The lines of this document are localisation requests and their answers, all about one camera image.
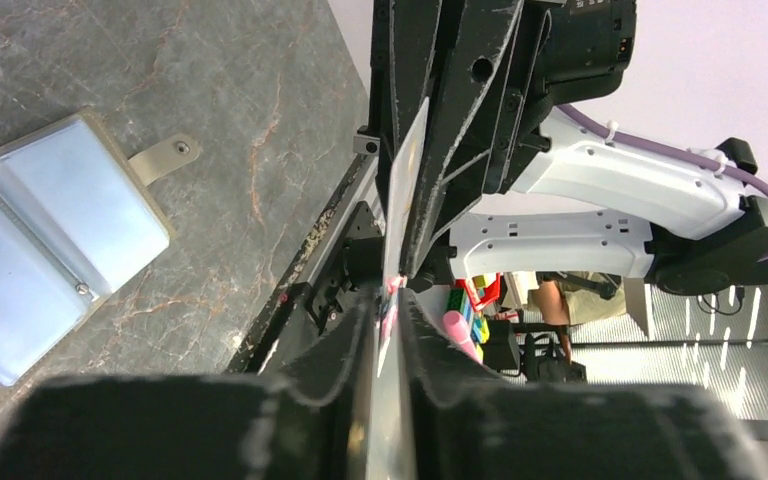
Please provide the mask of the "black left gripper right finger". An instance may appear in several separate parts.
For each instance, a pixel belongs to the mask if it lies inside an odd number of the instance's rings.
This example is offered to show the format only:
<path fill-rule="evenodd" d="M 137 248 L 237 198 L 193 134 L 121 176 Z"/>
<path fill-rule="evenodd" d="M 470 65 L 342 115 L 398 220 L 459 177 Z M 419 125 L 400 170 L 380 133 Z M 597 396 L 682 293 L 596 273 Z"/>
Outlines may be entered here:
<path fill-rule="evenodd" d="M 768 479 L 748 429 L 693 385 L 513 383 L 399 295 L 421 479 Z"/>

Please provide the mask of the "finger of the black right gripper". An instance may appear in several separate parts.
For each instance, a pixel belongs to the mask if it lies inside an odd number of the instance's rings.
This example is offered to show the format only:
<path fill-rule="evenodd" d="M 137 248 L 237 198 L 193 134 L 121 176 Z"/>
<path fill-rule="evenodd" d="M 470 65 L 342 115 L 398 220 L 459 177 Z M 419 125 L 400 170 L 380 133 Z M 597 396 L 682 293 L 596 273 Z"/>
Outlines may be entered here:
<path fill-rule="evenodd" d="M 400 273 L 417 273 L 441 213 L 446 169 L 489 92 L 518 24 L 522 1 L 457 1 L 438 21 L 419 178 L 405 232 Z"/>
<path fill-rule="evenodd" d="M 380 193 L 388 191 L 396 151 L 428 94 L 440 10 L 439 1 L 373 3 L 369 133 L 379 140 Z"/>

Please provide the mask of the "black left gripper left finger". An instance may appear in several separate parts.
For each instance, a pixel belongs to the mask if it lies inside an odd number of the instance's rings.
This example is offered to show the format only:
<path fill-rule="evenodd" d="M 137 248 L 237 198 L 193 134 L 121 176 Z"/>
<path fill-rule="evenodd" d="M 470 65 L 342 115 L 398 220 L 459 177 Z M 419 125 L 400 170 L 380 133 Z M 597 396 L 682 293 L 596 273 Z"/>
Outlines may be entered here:
<path fill-rule="evenodd" d="M 362 479 L 378 306 L 364 291 L 271 373 L 49 379 L 0 439 L 0 479 Z"/>

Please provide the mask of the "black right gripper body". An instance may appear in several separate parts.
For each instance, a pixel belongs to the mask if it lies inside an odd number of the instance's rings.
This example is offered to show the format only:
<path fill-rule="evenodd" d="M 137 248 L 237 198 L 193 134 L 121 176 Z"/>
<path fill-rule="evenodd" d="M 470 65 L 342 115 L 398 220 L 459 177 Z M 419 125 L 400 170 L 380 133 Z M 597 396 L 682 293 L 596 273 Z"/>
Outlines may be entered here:
<path fill-rule="evenodd" d="M 508 192 L 536 156 L 552 148 L 543 123 L 554 107 L 618 89 L 636 24 L 633 0 L 525 2 L 508 49 L 484 193 Z"/>

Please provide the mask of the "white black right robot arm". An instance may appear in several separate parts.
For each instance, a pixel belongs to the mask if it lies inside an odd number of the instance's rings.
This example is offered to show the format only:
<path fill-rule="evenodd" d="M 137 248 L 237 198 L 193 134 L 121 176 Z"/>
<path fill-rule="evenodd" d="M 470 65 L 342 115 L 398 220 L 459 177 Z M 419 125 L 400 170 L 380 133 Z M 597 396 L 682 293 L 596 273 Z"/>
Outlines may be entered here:
<path fill-rule="evenodd" d="M 680 149 L 576 103 L 620 86 L 632 1 L 377 1 L 368 133 L 383 284 L 571 270 L 683 296 L 768 260 L 768 184 L 730 138 Z"/>

